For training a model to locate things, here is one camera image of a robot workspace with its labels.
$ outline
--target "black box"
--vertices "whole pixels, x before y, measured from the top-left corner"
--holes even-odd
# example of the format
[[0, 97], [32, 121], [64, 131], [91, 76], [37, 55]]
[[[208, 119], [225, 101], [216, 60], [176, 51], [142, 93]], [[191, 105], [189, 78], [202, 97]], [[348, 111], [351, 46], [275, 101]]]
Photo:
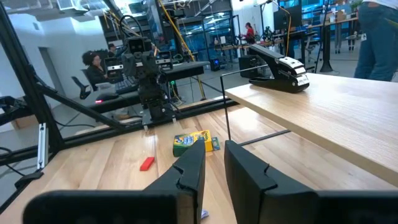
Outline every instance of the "black box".
[[[254, 55], [243, 55], [239, 58], [239, 69], [248, 69], [258, 66], [258, 59]], [[241, 72], [241, 76], [244, 78], [254, 78], [259, 77], [261, 74], [258, 73], [257, 69], [248, 70]]]
[[215, 72], [220, 69], [220, 60], [218, 58], [210, 60], [210, 70]]

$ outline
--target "white shirt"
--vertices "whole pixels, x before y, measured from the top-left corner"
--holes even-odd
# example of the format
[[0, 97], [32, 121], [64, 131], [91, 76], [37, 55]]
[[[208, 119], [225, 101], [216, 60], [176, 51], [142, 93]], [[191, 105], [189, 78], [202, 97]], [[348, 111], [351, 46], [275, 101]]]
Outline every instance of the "white shirt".
[[375, 2], [383, 6], [398, 9], [398, 0], [363, 0], [364, 2]]

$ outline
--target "cardboard box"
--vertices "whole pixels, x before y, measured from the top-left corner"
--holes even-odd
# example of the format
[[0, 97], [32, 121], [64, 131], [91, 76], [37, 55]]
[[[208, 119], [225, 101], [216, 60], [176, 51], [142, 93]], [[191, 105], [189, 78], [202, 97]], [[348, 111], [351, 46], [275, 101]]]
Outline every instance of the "cardboard box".
[[12, 126], [14, 129], [23, 129], [32, 125], [36, 125], [39, 128], [39, 122], [36, 119], [36, 116], [30, 115], [24, 118], [18, 118], [14, 121], [11, 121]]
[[347, 18], [347, 15], [343, 11], [338, 11], [336, 13], [336, 21], [343, 21]]
[[179, 134], [174, 137], [173, 144], [173, 155], [174, 157], [181, 156], [189, 147], [195, 143], [198, 139], [203, 138], [205, 140], [206, 152], [213, 150], [213, 144], [211, 143], [211, 136], [209, 130], [195, 131], [189, 134]]

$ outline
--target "red shirt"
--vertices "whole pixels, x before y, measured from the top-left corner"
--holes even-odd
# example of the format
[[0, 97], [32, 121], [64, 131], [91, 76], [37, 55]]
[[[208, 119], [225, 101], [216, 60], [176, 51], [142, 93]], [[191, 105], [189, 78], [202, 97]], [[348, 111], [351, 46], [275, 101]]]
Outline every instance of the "red shirt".
[[246, 37], [246, 38], [248, 38], [248, 37], [249, 37], [249, 38], [250, 38], [250, 37], [253, 38], [253, 37], [254, 37], [254, 30], [253, 30], [253, 28], [250, 28], [250, 27], [248, 28], [248, 32], [247, 32], [247, 34], [245, 35], [245, 37]]

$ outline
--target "woman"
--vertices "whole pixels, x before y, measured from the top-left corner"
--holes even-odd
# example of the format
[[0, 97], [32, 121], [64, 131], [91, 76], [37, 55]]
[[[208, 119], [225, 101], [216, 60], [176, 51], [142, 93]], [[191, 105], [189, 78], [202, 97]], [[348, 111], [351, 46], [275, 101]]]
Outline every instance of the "woman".
[[109, 82], [108, 76], [101, 66], [100, 56], [97, 53], [88, 51], [81, 57], [83, 63], [88, 66], [86, 74], [94, 84]]
[[256, 43], [256, 41], [254, 40], [254, 30], [253, 27], [251, 27], [250, 22], [246, 23], [245, 28], [248, 30], [248, 32], [246, 33], [246, 35], [241, 34], [241, 36], [246, 39], [246, 42], [248, 44]]

